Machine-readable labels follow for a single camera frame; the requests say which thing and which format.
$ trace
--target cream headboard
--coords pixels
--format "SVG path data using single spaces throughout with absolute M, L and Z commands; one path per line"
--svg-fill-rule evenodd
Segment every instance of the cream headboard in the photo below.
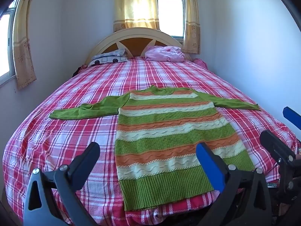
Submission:
M 127 51 L 128 58 L 144 57 L 148 46 L 182 47 L 176 39 L 162 31 L 140 27 L 129 28 L 117 31 L 98 43 L 90 52 L 85 65 L 88 65 L 92 57 L 97 54 L 108 53 L 122 48 L 125 48 Z M 189 54 L 185 54 L 185 59 L 191 60 Z

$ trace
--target bolt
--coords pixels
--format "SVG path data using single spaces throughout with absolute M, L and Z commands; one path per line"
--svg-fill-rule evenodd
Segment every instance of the bolt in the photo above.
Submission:
M 258 174 L 262 174 L 262 173 L 263 173 L 263 171 L 262 171 L 261 168 L 256 168 L 256 172 L 257 172 Z
M 38 174 L 39 172 L 40 172 L 40 169 L 38 169 L 38 168 L 33 169 L 33 174 Z
M 228 165 L 228 169 L 229 169 L 230 171 L 234 171 L 234 170 L 236 170 L 236 166 L 233 165 L 233 164 L 230 164 L 230 165 Z
M 292 190 L 293 187 L 294 187 L 294 183 L 293 183 L 292 181 L 290 181 L 290 182 L 288 183 L 288 189 L 289 189 L 289 190 Z
M 61 166 L 60 166 L 60 170 L 61 170 L 61 171 L 66 171 L 67 168 L 68 168 L 67 165 L 61 165 Z

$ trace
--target red plaid bedsheet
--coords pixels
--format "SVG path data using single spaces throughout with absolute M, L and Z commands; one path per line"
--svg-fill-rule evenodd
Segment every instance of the red plaid bedsheet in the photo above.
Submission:
M 189 87 L 254 103 L 229 83 L 189 61 L 167 63 L 133 58 L 128 63 L 89 67 L 41 103 L 23 121 L 5 148 L 3 169 L 6 193 L 20 218 L 23 218 L 32 170 L 38 167 L 43 171 L 52 171 L 62 164 L 70 164 L 92 141 L 100 145 L 100 158 L 83 189 L 76 194 L 100 225 L 158 224 L 168 215 L 206 207 L 217 198 L 218 192 L 213 191 L 149 210 L 125 212 L 114 160 L 118 116 L 77 121 L 49 118 L 55 109 L 93 104 L 108 95 L 122 95 L 132 89 L 146 89 L 152 84 L 157 87 Z M 267 181 L 278 179 L 275 161 L 260 145 L 259 135 L 269 129 L 297 153 L 298 141 L 294 134 L 266 111 L 218 110 L 243 140 L 254 165 L 264 170 Z M 54 196 L 60 210 L 65 211 L 56 190 Z

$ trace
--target orange stripe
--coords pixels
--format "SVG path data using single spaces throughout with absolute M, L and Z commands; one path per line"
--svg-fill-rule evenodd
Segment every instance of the orange stripe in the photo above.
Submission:
M 146 124 L 137 124 L 137 125 L 117 125 L 117 130 L 118 131 L 138 131 L 142 129 L 154 129 L 154 128 L 163 128 L 163 127 L 174 127 L 174 126 L 179 126 L 183 125 L 187 122 L 189 123 L 198 123 L 198 122 L 205 122 L 205 121 L 214 121 L 219 118 L 222 118 L 221 113 L 215 113 L 214 115 L 210 116 L 202 116 L 202 117 L 197 117 L 197 118 L 182 118 L 178 120 L 171 120 L 171 121 L 160 121 L 160 122 L 154 122 L 154 123 L 146 123 Z
M 146 109 L 157 109 L 157 108 L 172 108 L 172 107 L 192 107 L 198 105 L 206 105 L 210 101 L 193 102 L 193 103 L 177 103 L 177 104 L 156 104 L 156 105 L 140 105 L 140 106 L 123 106 L 122 109 L 126 111 L 137 111 Z
M 233 145 L 237 143 L 239 140 L 240 139 L 238 135 L 234 133 L 230 137 L 221 140 L 208 141 L 206 142 L 206 144 L 210 149 L 217 149 L 219 147 Z M 187 144 L 187 145 L 177 146 L 177 147 L 168 148 L 164 150 L 147 151 L 140 154 L 116 155 L 116 165 L 129 166 L 134 163 L 144 164 L 157 159 L 165 160 L 175 156 L 194 154 L 196 145 L 201 142 L 203 141 L 200 140 L 195 144 Z
M 140 96 L 155 95 L 151 91 L 149 91 L 149 92 L 136 92 L 134 90 L 131 90 L 130 92 L 134 93 L 136 95 L 140 95 Z M 172 94 L 191 94 L 191 93 L 192 93 L 192 90 L 179 90 L 179 91 L 174 91 Z

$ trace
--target pillow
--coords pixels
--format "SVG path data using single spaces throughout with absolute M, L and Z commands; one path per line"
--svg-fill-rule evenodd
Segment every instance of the pillow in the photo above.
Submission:
M 108 57 L 108 56 L 124 56 L 124 57 L 127 57 L 127 52 L 125 51 L 124 48 L 123 49 L 117 49 L 117 50 L 109 52 L 109 53 L 102 53 L 102 54 L 95 55 L 92 58 L 92 60 L 103 58 L 103 57 Z
M 145 52 L 147 61 L 183 62 L 185 55 L 179 47 L 153 46 Z
M 102 58 L 94 59 L 89 64 L 89 66 L 95 66 L 105 63 L 120 63 L 120 62 L 127 62 L 128 59 L 125 56 L 105 56 Z
M 195 64 L 197 64 L 198 66 L 201 66 L 202 68 L 205 68 L 205 69 L 208 70 L 208 66 L 203 60 L 196 58 L 196 59 L 193 60 L 193 62 Z

